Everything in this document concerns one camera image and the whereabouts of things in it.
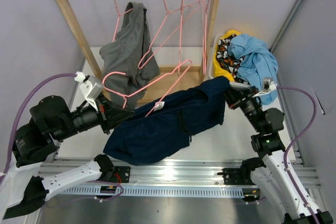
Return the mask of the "pink hanger of navy shorts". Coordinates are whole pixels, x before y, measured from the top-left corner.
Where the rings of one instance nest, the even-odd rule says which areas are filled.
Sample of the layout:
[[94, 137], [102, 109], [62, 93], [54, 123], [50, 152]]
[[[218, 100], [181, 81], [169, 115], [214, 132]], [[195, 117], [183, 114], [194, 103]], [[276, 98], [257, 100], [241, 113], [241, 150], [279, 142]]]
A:
[[120, 81], [115, 78], [125, 79], [127, 74], [120, 71], [107, 73], [102, 79], [104, 89], [109, 92], [110, 100], [123, 109], [134, 110], [148, 104], [155, 99], [161, 102], [173, 92], [185, 90], [198, 84], [198, 71], [200, 66], [193, 65], [190, 59], [180, 64], [160, 66], [160, 73], [144, 85], [131, 88], [130, 91], [122, 91]]

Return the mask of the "navy blue shorts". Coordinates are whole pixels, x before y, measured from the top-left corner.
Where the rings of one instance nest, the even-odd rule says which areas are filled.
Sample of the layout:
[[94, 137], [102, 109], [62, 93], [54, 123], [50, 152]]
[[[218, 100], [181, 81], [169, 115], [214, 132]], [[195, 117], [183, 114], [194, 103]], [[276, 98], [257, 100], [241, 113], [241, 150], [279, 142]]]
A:
[[164, 98], [163, 108], [152, 111], [152, 101], [111, 133], [103, 153], [132, 165], [157, 163], [190, 145], [192, 137], [224, 121], [223, 76]]

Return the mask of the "pink hanger of grey shorts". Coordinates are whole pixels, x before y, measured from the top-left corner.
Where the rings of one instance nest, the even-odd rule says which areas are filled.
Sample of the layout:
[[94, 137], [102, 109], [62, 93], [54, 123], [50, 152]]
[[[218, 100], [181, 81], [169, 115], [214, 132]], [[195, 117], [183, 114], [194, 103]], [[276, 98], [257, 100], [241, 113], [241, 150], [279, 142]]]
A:
[[116, 34], [117, 34], [117, 30], [118, 30], [119, 21], [120, 21], [121, 16], [123, 16], [123, 15], [125, 15], [125, 14], [131, 12], [131, 11], [133, 10], [133, 8], [130, 8], [130, 9], [128, 9], [127, 11], [121, 13], [121, 12], [119, 11], [119, 8], [118, 8], [118, 5], [117, 5], [117, 1], [116, 1], [116, 0], [113, 0], [113, 2], [114, 2], [114, 6], [115, 6], [115, 9], [116, 9], [116, 12], [117, 12], [117, 22], [116, 22], [116, 25], [115, 25], [114, 34], [113, 34], [113, 39], [112, 39], [112, 41], [114, 42], [115, 39], [116, 39]]

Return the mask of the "pink hanger of yellow shorts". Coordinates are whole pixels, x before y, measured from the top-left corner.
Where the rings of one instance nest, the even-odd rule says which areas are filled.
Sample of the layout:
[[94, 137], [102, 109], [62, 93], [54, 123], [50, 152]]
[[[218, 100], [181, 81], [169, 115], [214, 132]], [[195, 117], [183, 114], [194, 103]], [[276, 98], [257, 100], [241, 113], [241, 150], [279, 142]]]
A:
[[210, 0], [202, 0], [202, 74], [206, 73], [207, 15]]

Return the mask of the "camouflage patterned shorts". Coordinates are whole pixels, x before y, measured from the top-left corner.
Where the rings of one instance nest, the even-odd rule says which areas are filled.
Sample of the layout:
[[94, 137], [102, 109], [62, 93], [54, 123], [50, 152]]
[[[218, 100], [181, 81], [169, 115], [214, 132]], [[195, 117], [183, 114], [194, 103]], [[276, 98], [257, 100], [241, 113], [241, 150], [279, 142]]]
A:
[[221, 38], [218, 40], [216, 61], [223, 70], [226, 70], [233, 77], [235, 82], [247, 84], [247, 81], [237, 76], [238, 68], [245, 57], [243, 56], [237, 59], [233, 56], [233, 54], [228, 52], [228, 46], [234, 37], [236, 37], [236, 34], [232, 34], [227, 38]]

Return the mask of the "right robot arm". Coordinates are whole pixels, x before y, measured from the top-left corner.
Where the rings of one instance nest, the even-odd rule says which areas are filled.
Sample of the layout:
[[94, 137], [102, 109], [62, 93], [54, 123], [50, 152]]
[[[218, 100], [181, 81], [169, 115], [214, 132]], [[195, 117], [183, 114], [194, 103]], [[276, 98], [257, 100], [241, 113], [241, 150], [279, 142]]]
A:
[[255, 184], [283, 223], [333, 223], [310, 197], [288, 160], [279, 131], [284, 129], [284, 113], [277, 108], [262, 109], [255, 87], [224, 92], [228, 107], [240, 108], [256, 134], [251, 145], [257, 157], [242, 161], [238, 182]]

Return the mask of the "pink hanger of camouflage shorts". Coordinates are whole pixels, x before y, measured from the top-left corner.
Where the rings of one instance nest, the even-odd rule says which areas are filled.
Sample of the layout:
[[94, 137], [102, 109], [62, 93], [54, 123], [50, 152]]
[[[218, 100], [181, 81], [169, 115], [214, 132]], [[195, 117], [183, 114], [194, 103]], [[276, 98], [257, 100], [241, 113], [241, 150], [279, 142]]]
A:
[[182, 30], [183, 30], [183, 7], [184, 6], [184, 0], [181, 0], [181, 7], [180, 7], [180, 11], [181, 11], [181, 16], [180, 16], [180, 33], [179, 33], [179, 53], [178, 53], [178, 69], [177, 69], [177, 74], [178, 76], [180, 76], [180, 71], [181, 71], [181, 54], [182, 54]]

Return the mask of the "light blue shorts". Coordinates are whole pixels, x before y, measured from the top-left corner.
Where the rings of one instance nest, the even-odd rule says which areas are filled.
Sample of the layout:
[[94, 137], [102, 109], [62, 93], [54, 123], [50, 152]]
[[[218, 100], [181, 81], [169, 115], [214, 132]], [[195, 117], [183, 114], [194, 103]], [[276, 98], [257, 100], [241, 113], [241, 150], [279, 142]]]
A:
[[230, 41], [228, 53], [241, 61], [237, 77], [251, 86], [262, 90], [265, 78], [277, 82], [278, 62], [263, 40], [240, 34]]

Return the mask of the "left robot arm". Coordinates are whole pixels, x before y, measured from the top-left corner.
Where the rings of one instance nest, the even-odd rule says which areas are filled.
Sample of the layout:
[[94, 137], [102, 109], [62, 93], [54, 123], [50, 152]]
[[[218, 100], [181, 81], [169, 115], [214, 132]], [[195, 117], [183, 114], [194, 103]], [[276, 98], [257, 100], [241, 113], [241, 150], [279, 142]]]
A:
[[43, 98], [30, 109], [29, 123], [15, 133], [10, 167], [1, 184], [1, 219], [28, 215], [57, 194], [77, 185], [100, 180], [111, 182], [115, 166], [106, 154], [60, 174], [41, 177], [41, 165], [62, 142], [78, 133], [100, 126], [108, 134], [135, 111], [113, 104], [103, 95], [95, 109], [83, 102], [71, 112], [65, 100], [56, 95]]

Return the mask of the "grey shorts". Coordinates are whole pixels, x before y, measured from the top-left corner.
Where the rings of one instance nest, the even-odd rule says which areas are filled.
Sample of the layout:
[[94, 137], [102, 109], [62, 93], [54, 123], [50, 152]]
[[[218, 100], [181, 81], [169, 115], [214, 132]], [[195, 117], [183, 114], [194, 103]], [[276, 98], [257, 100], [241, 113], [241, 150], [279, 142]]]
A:
[[126, 107], [134, 109], [146, 90], [139, 91], [160, 74], [157, 61], [150, 49], [151, 38], [146, 7], [142, 3], [129, 2], [125, 8], [122, 27], [115, 41], [100, 48], [104, 60], [104, 85], [112, 102], [123, 106], [124, 98], [117, 95], [133, 94], [127, 98]]

